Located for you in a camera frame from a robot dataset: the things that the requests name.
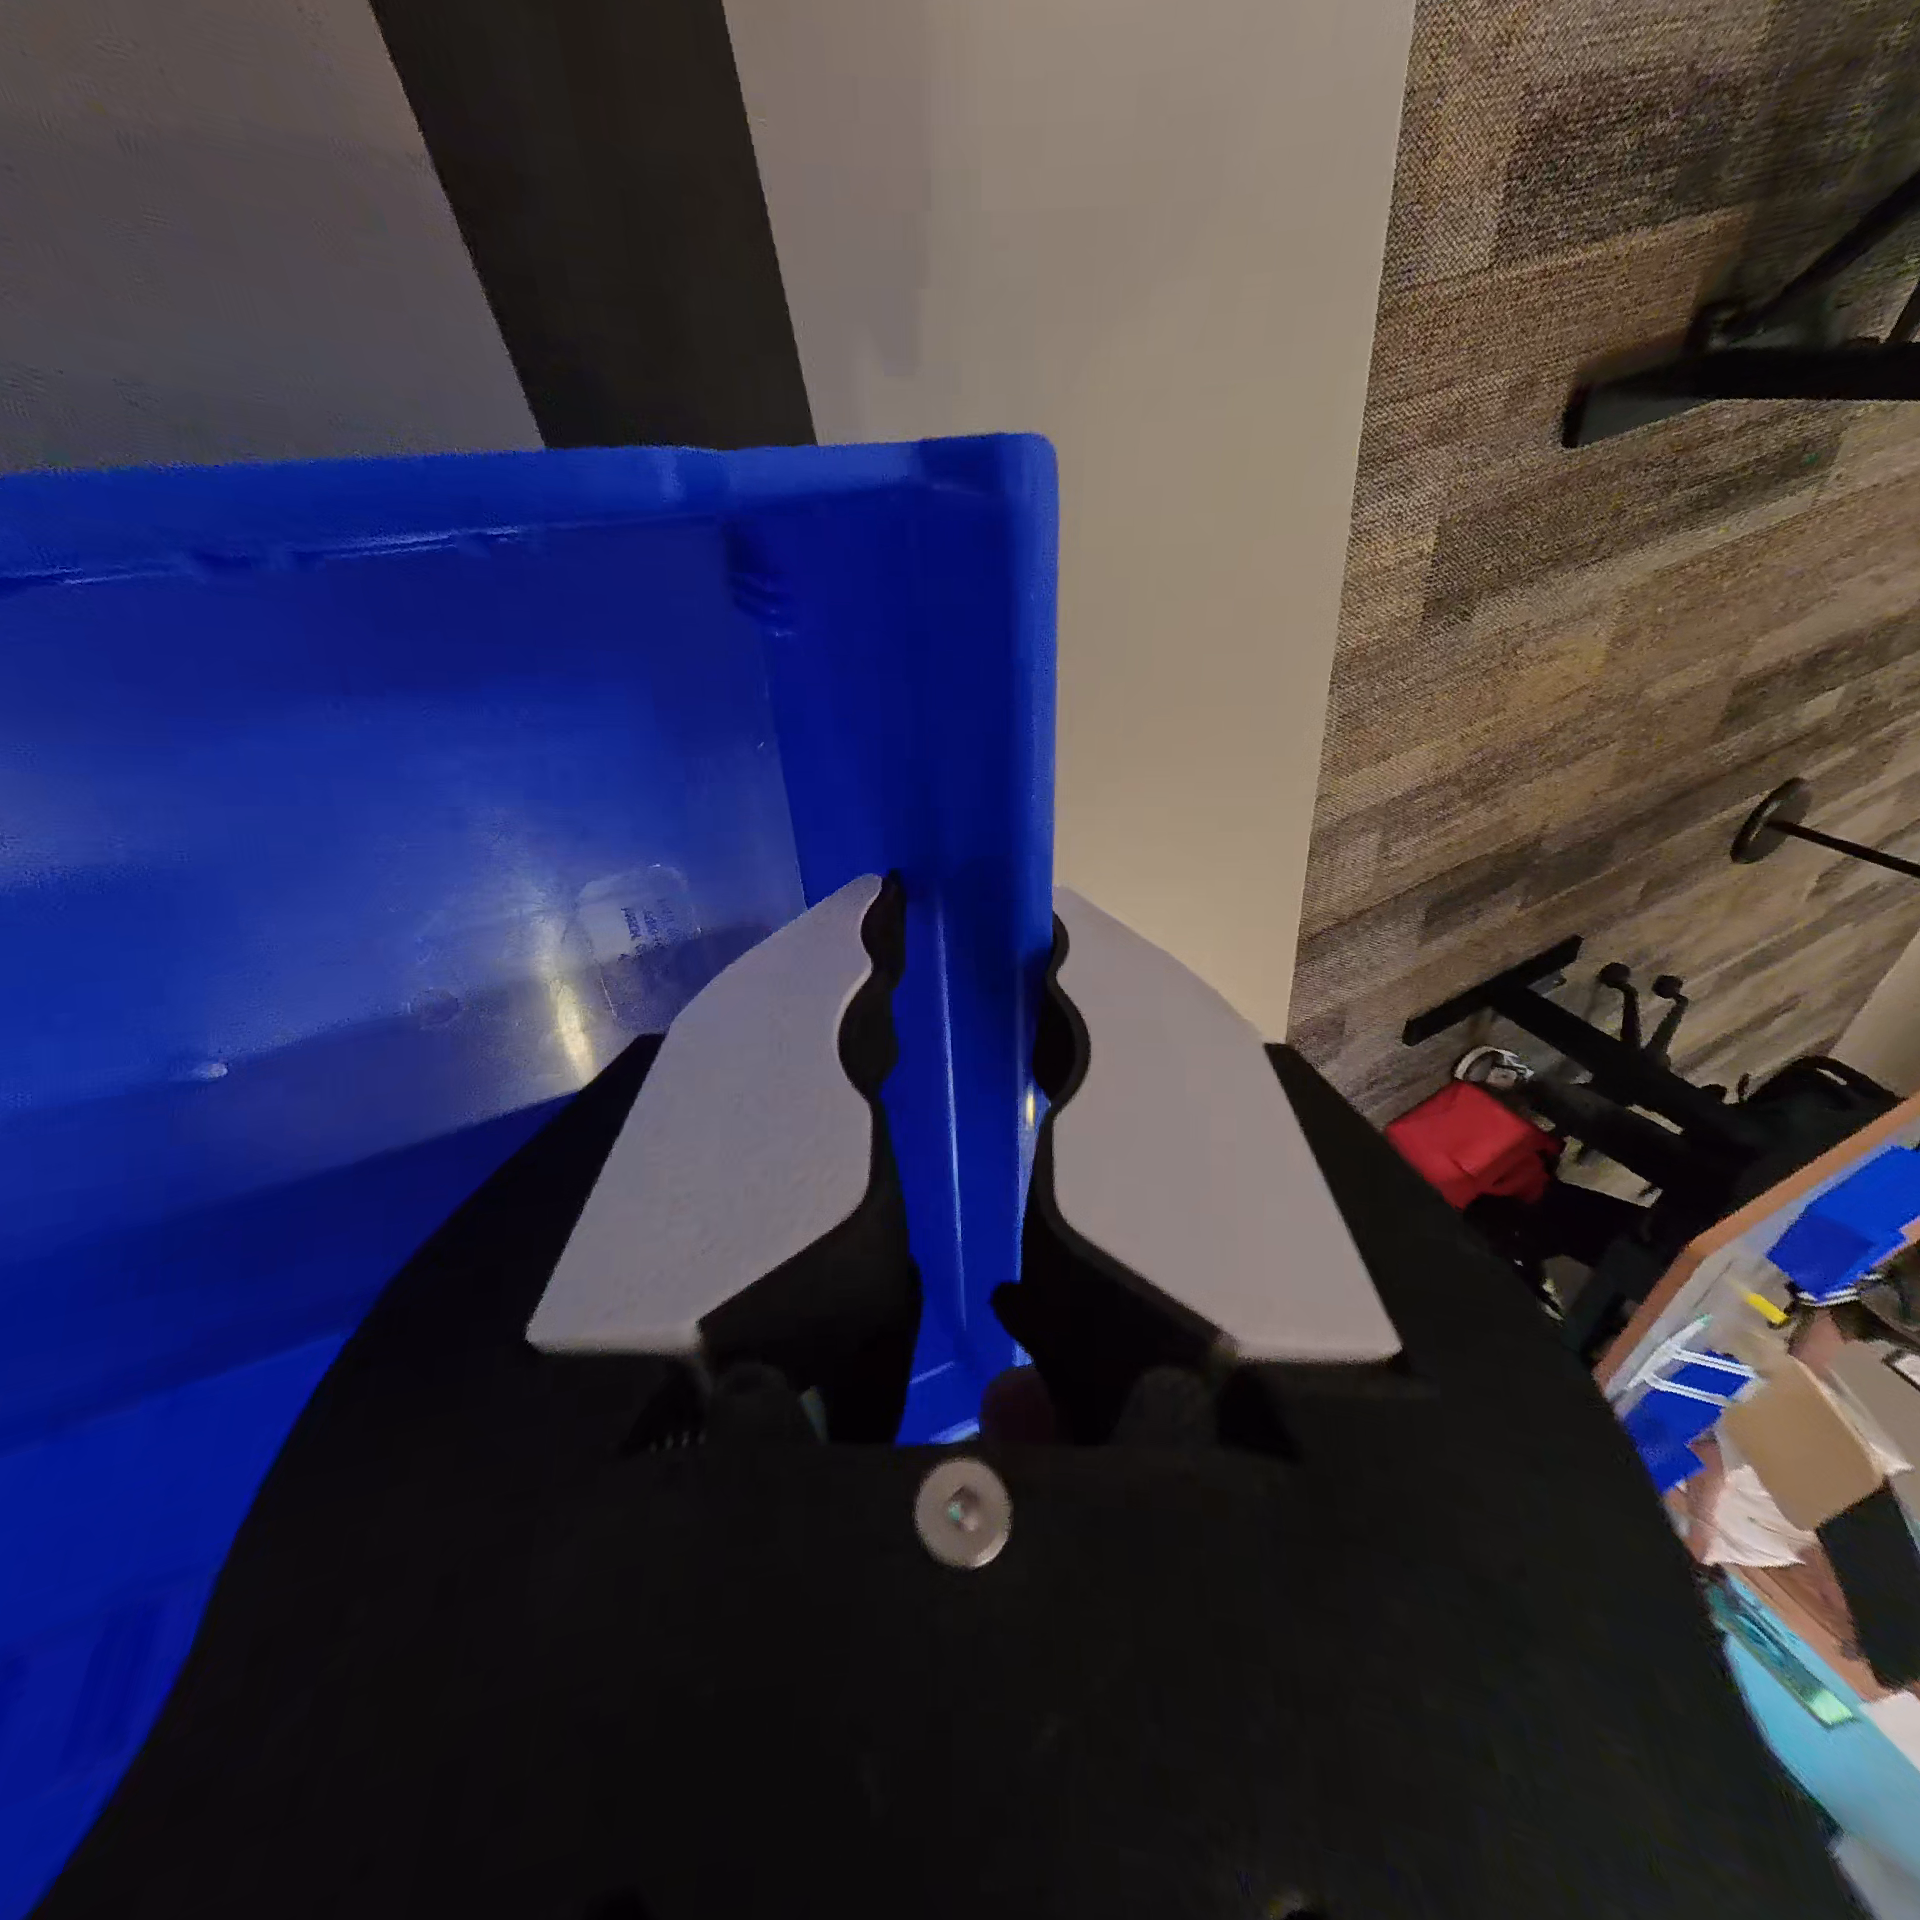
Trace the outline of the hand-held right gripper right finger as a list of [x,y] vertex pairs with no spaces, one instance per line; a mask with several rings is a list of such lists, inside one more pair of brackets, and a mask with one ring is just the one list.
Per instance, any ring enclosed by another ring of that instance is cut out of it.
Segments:
[[1381,1394],[1403,1339],[1254,1025],[1072,888],[1051,898],[1021,1265],[994,1310],[1063,1439],[1107,1444],[1151,1377]]

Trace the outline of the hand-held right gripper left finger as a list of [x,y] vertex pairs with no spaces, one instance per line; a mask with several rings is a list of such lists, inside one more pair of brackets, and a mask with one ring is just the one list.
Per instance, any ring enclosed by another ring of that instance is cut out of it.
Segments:
[[882,1088],[904,889],[851,878],[690,1000],[526,1326],[565,1361],[737,1368],[813,1396],[834,1444],[896,1440],[920,1272]]

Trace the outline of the blue plastic bin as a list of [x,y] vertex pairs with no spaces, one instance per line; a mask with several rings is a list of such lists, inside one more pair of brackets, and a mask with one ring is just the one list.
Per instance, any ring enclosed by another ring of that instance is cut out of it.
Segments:
[[5,1916],[138,1739],[322,1366],[625,1044],[862,874],[925,1284],[1014,1350],[1048,942],[1037,436],[5,479]]

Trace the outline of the red bag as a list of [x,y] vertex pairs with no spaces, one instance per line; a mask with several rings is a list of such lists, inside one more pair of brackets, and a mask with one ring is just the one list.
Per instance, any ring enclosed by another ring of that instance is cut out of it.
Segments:
[[1478,1203],[1541,1203],[1562,1155],[1553,1129],[1463,1082],[1390,1120],[1382,1136],[1461,1214]]

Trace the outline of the cluttered wooden side table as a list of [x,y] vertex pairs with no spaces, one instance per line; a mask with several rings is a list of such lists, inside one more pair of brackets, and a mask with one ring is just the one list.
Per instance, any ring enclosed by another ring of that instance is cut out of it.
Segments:
[[1849,1313],[1915,1265],[1915,1110],[1690,1234],[1592,1368],[1718,1625],[1877,1707],[1915,1696],[1915,1361]]

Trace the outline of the black floor stand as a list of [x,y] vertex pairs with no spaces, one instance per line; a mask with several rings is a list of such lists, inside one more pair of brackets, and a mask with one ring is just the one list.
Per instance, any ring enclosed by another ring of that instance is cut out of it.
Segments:
[[1751,868],[1781,854],[1786,844],[1803,844],[1866,868],[1917,881],[1917,862],[1913,857],[1869,849],[1855,839],[1808,826],[1809,803],[1811,786],[1803,778],[1790,778],[1766,792],[1734,830],[1734,839],[1727,846],[1729,864]]

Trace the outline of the black table leg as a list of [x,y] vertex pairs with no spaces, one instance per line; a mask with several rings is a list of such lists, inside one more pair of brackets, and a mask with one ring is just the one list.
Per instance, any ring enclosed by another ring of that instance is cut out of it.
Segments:
[[1831,304],[1838,281],[1915,214],[1909,174],[1777,290],[1702,304],[1673,343],[1605,354],[1575,378],[1559,447],[1591,449],[1718,403],[1915,403],[1917,294],[1881,336],[1841,338]]

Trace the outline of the black table frame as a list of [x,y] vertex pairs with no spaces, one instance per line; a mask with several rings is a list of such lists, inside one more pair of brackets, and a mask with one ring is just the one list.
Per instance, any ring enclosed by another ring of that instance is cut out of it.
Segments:
[[1567,936],[1408,1016],[1398,1043],[1415,1050],[1473,1023],[1514,1028],[1575,1070],[1571,1082],[1536,1072],[1522,1088],[1551,1129],[1598,1151],[1657,1193],[1725,1199],[1763,1161],[1763,1124],[1743,1107],[1690,1084],[1650,1050],[1627,970],[1605,970],[1622,1001],[1622,1035],[1565,1009],[1553,992],[1567,986],[1582,948],[1582,938]]

